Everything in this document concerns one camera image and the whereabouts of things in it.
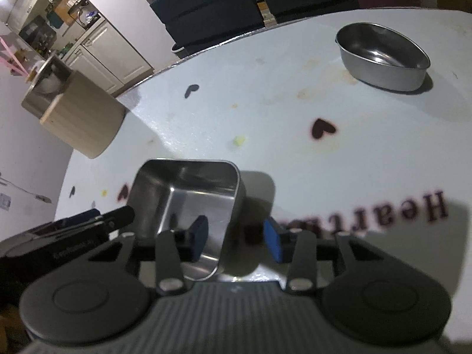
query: wooden cylinder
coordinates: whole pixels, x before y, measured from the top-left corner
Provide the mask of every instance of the wooden cylinder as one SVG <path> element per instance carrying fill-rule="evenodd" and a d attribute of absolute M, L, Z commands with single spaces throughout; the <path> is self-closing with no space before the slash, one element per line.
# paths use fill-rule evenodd
<path fill-rule="evenodd" d="M 49 132 L 95 158 L 113 141 L 126 108 L 81 72 L 73 71 L 40 119 Z"/>

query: stainless steel container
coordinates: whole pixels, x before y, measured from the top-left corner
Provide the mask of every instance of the stainless steel container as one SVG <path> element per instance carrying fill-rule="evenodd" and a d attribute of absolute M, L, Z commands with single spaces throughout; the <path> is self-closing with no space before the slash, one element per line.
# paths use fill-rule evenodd
<path fill-rule="evenodd" d="M 138 248 L 152 247 L 158 233 L 187 229 L 205 215 L 209 235 L 200 260 L 182 264 L 186 278 L 205 280 L 237 239 L 235 220 L 244 198 L 241 174 L 231 162 L 153 159 L 136 174 L 128 199 L 135 220 L 121 232 L 134 232 Z"/>
<path fill-rule="evenodd" d="M 55 55 L 42 65 L 32 80 L 21 106 L 41 118 L 56 96 L 63 92 L 72 70 Z"/>
<path fill-rule="evenodd" d="M 356 22 L 336 35 L 341 58 L 358 80 L 392 91 L 415 91 L 424 82 L 431 62 L 404 35 L 381 25 Z"/>

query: round black disc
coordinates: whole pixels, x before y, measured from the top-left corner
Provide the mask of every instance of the round black disc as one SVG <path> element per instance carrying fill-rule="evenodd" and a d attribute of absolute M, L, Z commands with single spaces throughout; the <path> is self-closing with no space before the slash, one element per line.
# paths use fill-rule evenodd
<path fill-rule="evenodd" d="M 149 293 L 118 266 L 83 263 L 32 283 L 20 315 L 37 338 L 59 345 L 85 345 L 126 330 L 149 306 Z"/>
<path fill-rule="evenodd" d="M 445 289 L 414 269 L 363 262 L 322 294 L 326 317 L 352 338 L 381 346 L 410 345 L 442 331 L 451 312 Z"/>

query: stain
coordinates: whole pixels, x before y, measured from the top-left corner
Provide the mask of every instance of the stain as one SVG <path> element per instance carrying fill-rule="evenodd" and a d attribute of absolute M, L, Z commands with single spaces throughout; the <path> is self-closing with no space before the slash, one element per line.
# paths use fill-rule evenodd
<path fill-rule="evenodd" d="M 198 89 L 200 89 L 200 86 L 197 85 L 197 84 L 189 85 L 189 87 L 187 88 L 187 90 L 185 91 L 185 94 L 183 96 L 187 99 L 187 98 L 190 97 L 190 94 L 192 92 L 196 92 Z"/>
<path fill-rule="evenodd" d="M 129 189 L 128 189 L 128 184 L 126 183 L 123 185 L 120 192 L 118 193 L 117 201 L 121 202 L 125 199 L 128 199 L 128 195 L 129 195 Z"/>
<path fill-rule="evenodd" d="M 285 99 L 285 95 L 283 93 L 276 94 L 271 98 L 264 98 L 262 99 L 261 103 L 263 105 L 275 105 L 281 103 Z"/>
<path fill-rule="evenodd" d="M 175 112 L 171 112 L 171 113 L 167 114 L 167 121 L 168 122 L 172 121 L 175 118 L 176 115 L 177 115 L 177 113 L 175 113 Z"/>
<path fill-rule="evenodd" d="M 309 59 L 301 68 L 306 70 L 314 69 L 319 64 L 319 60 L 315 58 Z"/>
<path fill-rule="evenodd" d="M 299 91 L 297 93 L 296 97 L 298 99 L 308 99 L 308 98 L 310 98 L 308 88 L 304 88 L 301 91 Z"/>
<path fill-rule="evenodd" d="M 333 135 L 336 133 L 337 129 L 331 122 L 323 120 L 322 118 L 318 118 L 312 127 L 312 137 L 315 140 L 319 140 L 323 137 L 324 133 L 329 133 Z"/>
<path fill-rule="evenodd" d="M 359 80 L 355 79 L 346 69 L 340 71 L 340 79 L 347 82 L 349 85 L 355 85 Z"/>
<path fill-rule="evenodd" d="M 236 136 L 233 140 L 233 144 L 236 146 L 242 146 L 246 142 L 246 137 L 244 136 Z"/>

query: kitchen counter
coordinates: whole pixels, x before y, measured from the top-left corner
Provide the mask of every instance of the kitchen counter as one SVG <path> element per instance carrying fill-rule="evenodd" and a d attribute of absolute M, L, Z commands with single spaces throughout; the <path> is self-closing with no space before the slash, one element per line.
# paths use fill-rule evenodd
<path fill-rule="evenodd" d="M 65 56 L 62 58 L 62 61 L 66 61 L 75 52 L 79 45 L 82 44 L 85 39 L 90 36 L 90 34 L 104 21 L 106 21 L 105 18 L 100 17 L 89 29 L 87 29 L 87 31 L 82 36 L 80 36 L 72 48 L 70 48 L 70 50 L 65 54 Z"/>

